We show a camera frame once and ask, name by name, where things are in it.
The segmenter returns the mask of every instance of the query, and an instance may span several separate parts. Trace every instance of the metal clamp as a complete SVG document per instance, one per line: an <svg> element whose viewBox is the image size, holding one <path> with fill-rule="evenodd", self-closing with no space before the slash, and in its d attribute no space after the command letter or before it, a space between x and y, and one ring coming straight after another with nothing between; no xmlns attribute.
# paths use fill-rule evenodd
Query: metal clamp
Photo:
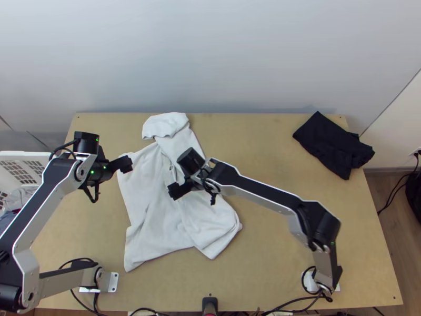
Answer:
<svg viewBox="0 0 421 316"><path fill-rule="evenodd" d="M79 293L114 293L117 291L118 272L106 272L100 268L96 272L97 288L79 288Z"/></svg>

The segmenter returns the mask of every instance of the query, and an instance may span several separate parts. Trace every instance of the wooden table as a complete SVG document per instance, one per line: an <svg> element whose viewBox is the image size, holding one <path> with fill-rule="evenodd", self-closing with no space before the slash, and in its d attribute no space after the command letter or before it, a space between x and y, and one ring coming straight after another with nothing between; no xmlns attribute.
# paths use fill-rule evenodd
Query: wooden table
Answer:
<svg viewBox="0 0 421 316"><path fill-rule="evenodd" d="M112 160L136 152L142 125L151 114L76 114L74 131L97 133ZM318 200L342 222L337 238L338 262L344 273L333 303L319 300L314 308L356 308L402 304L395 272L363 170L340 179L292 138L307 114L190 114L191 127L207 156L236 166L248 177ZM347 128L343 116L331 120ZM148 261L130 273L123 268L129 220L116 176L101 185L91 204L83 192L65 199L34 243L42 271L88 256L120 273L118 290L101 294L102 310L198 311L202 297L218 297L223 311L267 310L307 296L301 272L313 264L309 249L289 233L286 219L240 197L227 198L244 228L215 260L197 249L177 251ZM92 304L90 294L79 294ZM41 301L40 307L80 309L69 292Z"/></svg>

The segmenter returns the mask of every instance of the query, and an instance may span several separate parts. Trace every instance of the black cloth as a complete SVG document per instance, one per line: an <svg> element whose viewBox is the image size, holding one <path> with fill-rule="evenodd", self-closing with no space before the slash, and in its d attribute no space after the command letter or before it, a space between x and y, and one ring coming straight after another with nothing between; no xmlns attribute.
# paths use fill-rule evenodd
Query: black cloth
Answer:
<svg viewBox="0 0 421 316"><path fill-rule="evenodd" d="M351 169L359 168L374 155L373 148L323 116L313 114L293 134L306 151L317 157L329 170L348 180Z"/></svg>

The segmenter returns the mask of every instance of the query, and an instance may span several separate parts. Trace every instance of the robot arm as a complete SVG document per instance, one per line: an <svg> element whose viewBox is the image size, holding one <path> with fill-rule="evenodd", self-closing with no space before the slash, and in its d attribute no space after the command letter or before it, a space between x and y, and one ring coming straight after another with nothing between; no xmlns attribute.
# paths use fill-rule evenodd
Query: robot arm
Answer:
<svg viewBox="0 0 421 316"><path fill-rule="evenodd" d="M131 171L127 156L108 161L99 136L76 132L73 157L63 153L50 160L42 184L0 236L0 309L25 313L42 298L73 289L95 288L115 292L118 274L105 272L97 262L76 260L69 268L39 272L39 264L30 247L63 197L82 189L95 203L99 184L109 180L120 169ZM92 197L88 187L95 188Z"/></svg>
<svg viewBox="0 0 421 316"><path fill-rule="evenodd" d="M174 200L190 191L205 190L212 196L211 203L216 194L239 195L287 216L291 234L313 252L316 269L312 278L317 287L328 296L335 291L342 274L342 267L336 260L335 242L340 221L319 202L302 200L297 195L245 177L236 167L217 159L205 161L193 148L184 152L177 162L186 181L182 185L168 186Z"/></svg>

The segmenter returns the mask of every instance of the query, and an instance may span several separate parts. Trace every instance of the wooden floor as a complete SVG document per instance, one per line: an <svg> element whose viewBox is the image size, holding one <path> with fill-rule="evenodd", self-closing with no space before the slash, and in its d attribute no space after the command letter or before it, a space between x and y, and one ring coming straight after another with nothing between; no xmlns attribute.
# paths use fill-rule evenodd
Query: wooden floor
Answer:
<svg viewBox="0 0 421 316"><path fill-rule="evenodd" d="M367 182L370 187L376 209L381 209L394 187L400 173L368 173ZM392 205L379 217L383 233L389 247L390 256L399 282L404 305L380 307L385 316L420 316L421 315L421 225L406 201L404 190L395 197ZM379 316L373 308L341 310L354 316ZM309 311L308 314L336 315L337 310ZM104 312L110 316L127 316L125 312ZM36 309L34 316L89 316L87 311L64 311ZM171 313L172 316L197 316L200 313Z"/></svg>

